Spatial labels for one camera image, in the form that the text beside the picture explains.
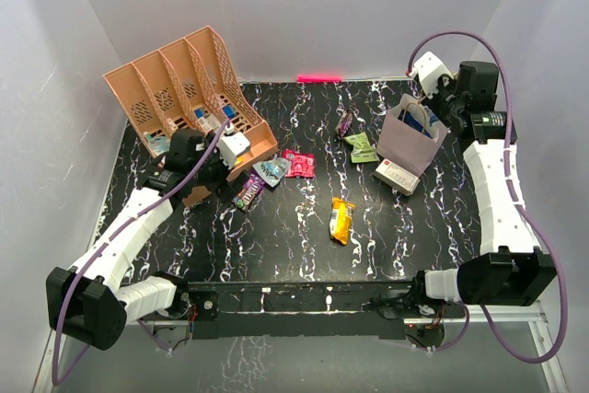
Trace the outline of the purple brown M&M's packet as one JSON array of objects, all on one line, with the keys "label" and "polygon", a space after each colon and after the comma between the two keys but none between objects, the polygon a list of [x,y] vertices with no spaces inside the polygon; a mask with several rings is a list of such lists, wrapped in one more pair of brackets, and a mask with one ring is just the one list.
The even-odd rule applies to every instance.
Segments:
[{"label": "purple brown M&M's packet", "polygon": [[233,198],[233,204],[237,209],[246,213],[253,201],[262,193],[264,187],[265,181],[256,172],[251,172],[241,191]]}]

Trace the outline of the light blue Himalaya snack packet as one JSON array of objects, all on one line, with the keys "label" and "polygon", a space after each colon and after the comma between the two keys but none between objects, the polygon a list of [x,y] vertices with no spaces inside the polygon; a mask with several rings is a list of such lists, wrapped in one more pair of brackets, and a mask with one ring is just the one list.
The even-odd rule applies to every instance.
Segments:
[{"label": "light blue Himalaya snack packet", "polygon": [[282,157],[272,160],[260,161],[253,165],[256,174],[271,188],[275,188],[286,176],[291,167],[291,162]]}]

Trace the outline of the blue Burts chips bag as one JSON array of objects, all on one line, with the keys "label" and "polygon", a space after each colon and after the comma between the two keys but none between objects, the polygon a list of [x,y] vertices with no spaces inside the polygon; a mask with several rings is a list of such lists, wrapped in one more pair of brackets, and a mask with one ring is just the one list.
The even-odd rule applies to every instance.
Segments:
[{"label": "blue Burts chips bag", "polygon": [[398,116],[398,119],[418,133],[429,138],[432,137],[425,127],[418,120],[416,120],[410,112],[402,110]]}]

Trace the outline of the red snack packet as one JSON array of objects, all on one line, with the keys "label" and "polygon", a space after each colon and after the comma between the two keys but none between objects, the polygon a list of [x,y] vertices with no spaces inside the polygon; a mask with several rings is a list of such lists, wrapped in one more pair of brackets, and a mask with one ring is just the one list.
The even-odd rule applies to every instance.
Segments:
[{"label": "red snack packet", "polygon": [[290,167],[286,172],[285,177],[305,179],[312,179],[315,177],[316,161],[313,155],[302,154],[292,149],[285,149],[282,152],[282,158],[290,162]]}]

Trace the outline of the yellow snack bar packet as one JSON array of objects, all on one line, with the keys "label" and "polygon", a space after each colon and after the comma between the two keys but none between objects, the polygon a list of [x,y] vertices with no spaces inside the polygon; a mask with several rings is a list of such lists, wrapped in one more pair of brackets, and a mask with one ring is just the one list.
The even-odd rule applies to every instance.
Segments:
[{"label": "yellow snack bar packet", "polygon": [[352,226],[352,212],[355,205],[341,198],[332,198],[332,207],[329,219],[330,238],[343,246],[348,244],[350,229]]}]

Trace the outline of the blue M&M's packet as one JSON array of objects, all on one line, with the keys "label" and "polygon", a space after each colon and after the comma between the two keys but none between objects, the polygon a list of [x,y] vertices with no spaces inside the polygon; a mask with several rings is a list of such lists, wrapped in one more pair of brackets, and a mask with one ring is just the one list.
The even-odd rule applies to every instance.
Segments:
[{"label": "blue M&M's packet", "polygon": [[439,122],[439,118],[428,107],[425,107],[424,110],[426,111],[428,117],[429,126],[434,126],[437,122]]}]

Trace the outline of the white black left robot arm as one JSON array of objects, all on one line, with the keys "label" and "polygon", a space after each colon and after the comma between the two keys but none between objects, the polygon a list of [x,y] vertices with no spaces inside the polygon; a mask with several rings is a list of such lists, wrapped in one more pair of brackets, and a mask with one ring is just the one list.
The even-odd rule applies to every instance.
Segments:
[{"label": "white black left robot arm", "polygon": [[231,191],[229,174],[250,149],[233,126],[203,134],[178,129],[169,149],[138,175],[135,188],[95,245],[69,268],[46,279],[51,328],[100,350],[110,348],[126,325],[154,312],[181,318],[190,307],[186,282],[157,272],[132,285],[122,279],[155,231],[204,187],[217,197]]}]

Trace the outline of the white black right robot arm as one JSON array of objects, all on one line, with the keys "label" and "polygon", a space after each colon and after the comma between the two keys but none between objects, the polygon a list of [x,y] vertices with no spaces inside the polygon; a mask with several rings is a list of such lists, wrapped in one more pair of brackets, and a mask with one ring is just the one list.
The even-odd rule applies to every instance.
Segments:
[{"label": "white black right robot arm", "polygon": [[419,272],[411,308],[429,317],[443,302],[529,306],[556,277],[537,236],[520,214],[525,203],[514,156],[516,133],[495,108],[499,69],[463,62],[457,74],[431,52],[413,63],[410,77],[425,106],[456,137],[473,181],[481,240],[477,258],[445,271]]}]

